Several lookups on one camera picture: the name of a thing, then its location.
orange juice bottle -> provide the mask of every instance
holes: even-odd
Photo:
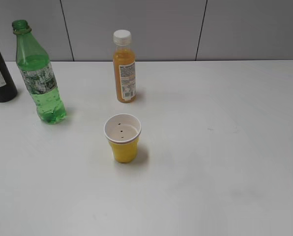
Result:
[[[131,33],[124,29],[115,31],[114,42],[117,46],[113,58],[117,99],[129,103],[136,98],[135,54],[130,49]]]

cup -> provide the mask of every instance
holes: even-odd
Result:
[[[129,163],[136,158],[141,123],[130,114],[118,114],[109,118],[104,133],[112,147],[114,158],[120,163]]]

white bottle cap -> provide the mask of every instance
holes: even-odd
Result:
[[[118,46],[126,46],[131,43],[131,33],[128,30],[120,29],[114,32],[114,43]]]

plastic bottle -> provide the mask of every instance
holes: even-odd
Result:
[[[115,31],[114,42],[117,46],[113,58],[117,99],[129,103],[136,98],[135,54],[130,49],[131,33],[124,29]]]
[[[31,34],[27,21],[12,23],[17,36],[16,62],[42,121],[55,124],[66,111],[59,96],[57,82],[47,52]]]

white table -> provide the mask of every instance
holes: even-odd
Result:
[[[130,104],[111,62],[53,62],[58,125],[7,65],[0,236],[293,236],[293,61],[138,62]],[[130,164],[103,134],[118,113],[142,122]]]

